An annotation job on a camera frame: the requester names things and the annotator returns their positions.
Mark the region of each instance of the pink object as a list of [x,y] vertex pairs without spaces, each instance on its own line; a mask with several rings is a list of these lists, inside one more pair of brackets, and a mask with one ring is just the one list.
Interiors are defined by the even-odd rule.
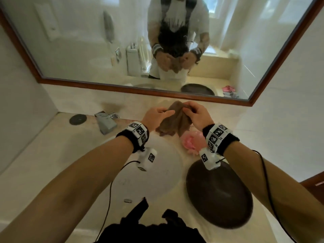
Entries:
[[222,88],[223,92],[235,92],[236,89],[230,85],[225,86],[224,88]]
[[199,151],[207,147],[206,139],[200,131],[186,131],[180,140],[189,154],[199,155]]

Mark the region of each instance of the mirror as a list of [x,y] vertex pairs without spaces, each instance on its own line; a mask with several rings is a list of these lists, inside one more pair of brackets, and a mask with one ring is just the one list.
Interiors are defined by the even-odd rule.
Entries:
[[248,100],[313,0],[1,0],[43,78]]

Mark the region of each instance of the brown wooden edge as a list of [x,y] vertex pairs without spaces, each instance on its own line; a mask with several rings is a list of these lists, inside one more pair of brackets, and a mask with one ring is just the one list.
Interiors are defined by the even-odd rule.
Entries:
[[300,184],[303,185],[305,188],[309,188],[323,181],[324,181],[324,171],[311,178],[306,179],[305,181],[302,181]]
[[266,86],[269,84],[273,76],[277,73],[278,69],[281,67],[283,62],[286,60],[290,52],[296,46],[297,42],[303,36],[307,28],[314,21],[318,13],[324,6],[324,0],[316,0],[314,5],[310,8],[309,12],[306,14],[304,20],[302,20],[301,24],[295,31],[294,35],[291,37],[290,41],[287,43],[286,47],[281,52],[280,56],[277,58],[268,74],[265,76],[258,89],[255,91],[253,96],[249,101],[245,100],[236,100],[236,99],[228,99],[228,98],[220,98],[220,97],[209,97],[209,96],[199,96],[192,94],[185,94],[180,92],[168,92],[168,91],[155,91],[149,89],[141,89],[134,87],[122,87],[115,85],[104,85],[104,84],[92,84],[86,82],[74,82],[74,81],[65,81],[59,79],[44,79],[39,74],[37,68],[35,67],[32,59],[29,57],[25,48],[21,44],[18,36],[14,32],[10,23],[7,21],[4,13],[0,9],[0,23],[6,33],[8,34],[10,40],[14,44],[15,48],[25,61],[26,65],[30,69],[31,73],[34,75],[36,81],[40,84],[51,84],[51,85],[61,85],[68,87],[78,87],[78,88],[87,88],[87,89],[96,89],[96,90],[105,90],[105,91],[115,91],[115,92],[123,92],[123,93],[134,93],[140,95],[151,95],[158,97],[168,97],[168,98],[179,98],[179,99],[187,99],[187,100],[197,100],[197,101],[208,101],[222,104],[230,104],[230,105],[239,105],[239,106],[253,106],[257,101],[261,93],[264,91]]
[[318,13],[322,10],[324,7],[324,0],[316,0],[313,6],[310,8],[308,13],[306,14],[305,18],[300,23],[299,27],[291,37],[290,41],[287,43],[286,47],[282,50],[280,56],[278,56],[277,60],[259,85],[258,89],[255,91],[255,93],[250,98],[249,102],[251,106],[254,105],[254,103],[257,101],[261,93],[264,91],[266,86],[269,84],[271,79],[274,77],[274,75],[277,73],[283,62],[287,59],[290,52],[294,49],[298,41],[301,39],[301,37],[304,35],[310,24],[314,21]]

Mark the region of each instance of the wristband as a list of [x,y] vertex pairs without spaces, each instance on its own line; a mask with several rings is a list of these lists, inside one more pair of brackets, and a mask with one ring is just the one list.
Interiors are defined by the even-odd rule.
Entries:
[[222,124],[211,124],[205,127],[203,135],[206,138],[206,143],[210,147],[211,152],[216,152],[219,155],[224,154],[226,148],[234,141],[240,141],[232,131]]
[[197,64],[197,62],[200,61],[200,58],[202,56],[202,50],[200,48],[194,48],[190,50],[190,52],[192,52],[197,57],[196,60],[196,64]]
[[159,51],[163,51],[163,48],[160,44],[156,43],[153,45],[152,47],[152,54],[153,54],[153,57],[156,58],[156,54],[159,52]]
[[148,141],[150,132],[142,123],[132,122],[126,129],[116,135],[116,137],[118,136],[127,137],[132,142],[134,146],[133,153],[135,153],[144,147],[145,143]]

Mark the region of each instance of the wooden mirror frame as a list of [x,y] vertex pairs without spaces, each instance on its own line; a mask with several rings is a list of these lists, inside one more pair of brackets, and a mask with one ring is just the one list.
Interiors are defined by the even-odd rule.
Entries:
[[312,4],[304,14],[303,18],[300,20],[294,31],[291,33],[282,49],[278,53],[277,57],[274,59],[269,69],[259,82],[258,86],[249,97],[248,100],[242,99],[230,99],[224,97],[215,97],[215,96],[203,96],[189,93],[181,92],[171,92],[171,91],[160,91],[152,89],[143,89],[119,85],[107,85],[99,83],[88,83],[88,82],[77,82],[77,81],[68,81],[65,79],[50,79],[45,78],[41,75],[40,70],[37,68],[36,63],[32,60],[32,57],[29,55],[26,46],[22,40],[19,39],[16,34],[13,26],[11,26],[9,19],[6,18],[5,13],[0,8],[0,23],[7,35],[9,36],[11,42],[14,44],[15,48],[21,55],[22,59],[25,61],[26,65],[30,69],[31,73],[35,77],[36,81],[40,84],[51,84],[51,85],[61,85],[68,87],[78,87],[78,88],[87,88],[87,89],[97,89],[97,90],[106,90],[106,91],[115,91],[123,93],[135,93],[135,94],[146,94],[150,96],[159,96],[159,97],[168,97],[168,98],[180,98],[187,100],[196,100],[196,101],[208,101],[215,103],[239,105],[239,106],[253,106],[257,101],[261,93],[264,91],[265,87],[269,84],[273,76],[277,73],[278,69],[281,67],[283,62],[286,60],[290,52],[294,49],[300,38],[303,36],[307,28],[314,21],[318,13],[324,6],[324,0],[313,0]]

